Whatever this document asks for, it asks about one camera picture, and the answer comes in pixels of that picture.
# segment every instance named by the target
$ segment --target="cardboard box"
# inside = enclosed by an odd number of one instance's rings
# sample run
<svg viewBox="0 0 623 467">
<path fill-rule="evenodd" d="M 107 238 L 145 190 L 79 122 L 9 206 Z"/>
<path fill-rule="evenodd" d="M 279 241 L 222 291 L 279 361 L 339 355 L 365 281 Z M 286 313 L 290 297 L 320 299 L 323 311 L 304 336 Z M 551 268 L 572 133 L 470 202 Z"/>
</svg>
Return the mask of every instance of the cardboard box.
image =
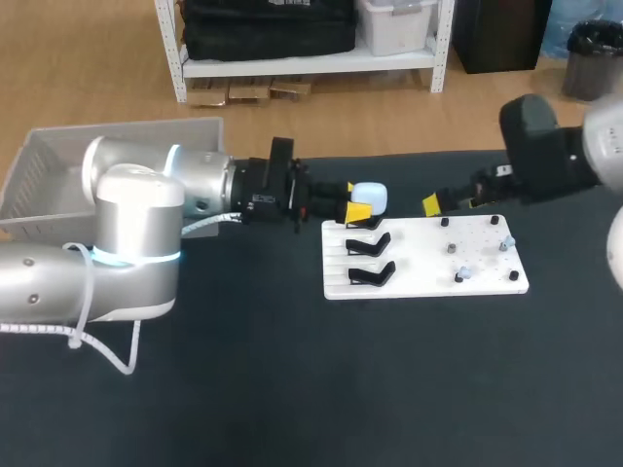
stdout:
<svg viewBox="0 0 623 467">
<path fill-rule="evenodd" d="M 271 84 L 271 97 L 299 101 L 312 93 L 313 75 L 277 76 Z"/>
<path fill-rule="evenodd" d="M 232 78 L 229 99 L 232 103 L 268 105 L 271 102 L 270 76 Z"/>
<path fill-rule="evenodd" d="M 187 81 L 189 105 L 223 107 L 227 105 L 229 78 L 192 78 Z"/>
</svg>

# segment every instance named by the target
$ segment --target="black cabinet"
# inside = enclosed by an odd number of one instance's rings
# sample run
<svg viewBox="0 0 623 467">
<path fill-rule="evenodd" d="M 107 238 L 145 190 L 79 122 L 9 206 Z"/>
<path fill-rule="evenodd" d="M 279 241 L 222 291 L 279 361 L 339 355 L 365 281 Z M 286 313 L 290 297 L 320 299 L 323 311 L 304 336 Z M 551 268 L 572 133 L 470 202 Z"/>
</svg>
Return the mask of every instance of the black cabinet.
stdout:
<svg viewBox="0 0 623 467">
<path fill-rule="evenodd" d="M 467 73 L 532 70 L 552 0 L 457 0 L 453 45 Z"/>
</svg>

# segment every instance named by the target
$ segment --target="metal stand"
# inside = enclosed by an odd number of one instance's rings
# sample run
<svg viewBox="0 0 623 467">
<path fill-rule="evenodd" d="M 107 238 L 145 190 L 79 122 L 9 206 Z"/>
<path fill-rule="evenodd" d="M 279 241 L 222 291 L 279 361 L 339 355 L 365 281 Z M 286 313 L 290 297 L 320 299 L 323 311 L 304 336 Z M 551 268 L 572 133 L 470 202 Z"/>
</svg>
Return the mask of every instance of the metal stand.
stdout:
<svg viewBox="0 0 623 467">
<path fill-rule="evenodd" d="M 166 59 L 178 102 L 186 102 L 186 83 L 189 78 L 234 76 L 305 75 L 347 73 L 357 71 L 432 69 L 431 92 L 441 92 L 446 75 L 446 62 L 455 0 L 439 0 L 436 36 L 429 31 L 426 48 L 422 51 L 388 56 L 373 56 L 362 41 L 351 52 L 278 60 L 221 62 L 195 61 L 188 57 L 186 47 L 177 47 L 174 0 L 154 0 L 160 23 Z"/>
</svg>

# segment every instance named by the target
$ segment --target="white board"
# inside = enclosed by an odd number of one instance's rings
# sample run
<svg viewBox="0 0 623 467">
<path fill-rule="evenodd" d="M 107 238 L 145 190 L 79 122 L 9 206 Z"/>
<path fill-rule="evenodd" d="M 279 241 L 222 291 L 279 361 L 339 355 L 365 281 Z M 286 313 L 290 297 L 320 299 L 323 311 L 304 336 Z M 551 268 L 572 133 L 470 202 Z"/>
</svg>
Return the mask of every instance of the white board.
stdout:
<svg viewBox="0 0 623 467">
<path fill-rule="evenodd" d="M 500 243 L 511 235 L 506 219 L 497 216 L 384 219 L 374 231 L 347 228 L 327 221 L 322 224 L 324 296 L 328 300 L 398 299 L 469 295 L 525 294 L 529 283 L 517 247 L 500 251 Z M 386 232 L 391 242 L 379 258 L 349 255 L 347 239 L 377 243 Z M 448 245 L 456 245 L 449 253 Z M 379 272 L 393 261 L 396 272 L 383 287 L 351 284 L 348 269 Z M 455 276 L 461 267 L 472 276 L 461 283 Z M 511 271 L 519 273 L 510 280 Z"/>
</svg>

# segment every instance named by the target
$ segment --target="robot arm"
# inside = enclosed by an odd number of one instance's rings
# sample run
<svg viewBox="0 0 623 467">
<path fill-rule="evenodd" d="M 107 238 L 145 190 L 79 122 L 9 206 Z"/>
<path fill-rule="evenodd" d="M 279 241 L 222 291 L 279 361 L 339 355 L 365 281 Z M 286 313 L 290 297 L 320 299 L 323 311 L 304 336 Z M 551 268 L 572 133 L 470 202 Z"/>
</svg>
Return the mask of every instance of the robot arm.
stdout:
<svg viewBox="0 0 623 467">
<path fill-rule="evenodd" d="M 586 113 L 581 127 L 559 127 L 538 95 L 509 102 L 500 112 L 508 164 L 483 169 L 464 187 L 444 188 L 422 204 L 427 216 L 518 198 L 543 202 L 604 185 L 623 193 L 623 98 L 611 96 Z M 607 241 L 612 274 L 623 288 L 623 210 Z"/>
<path fill-rule="evenodd" d="M 211 222 L 291 220 L 298 230 L 310 216 L 354 223 L 383 214 L 383 185 L 314 183 L 292 149 L 276 138 L 268 160 L 234 161 L 178 145 L 95 139 L 82 170 L 95 206 L 89 260 L 50 245 L 1 245 L 0 323 L 75 323 L 88 281 L 88 321 L 161 316 L 175 303 L 182 233 Z"/>
</svg>

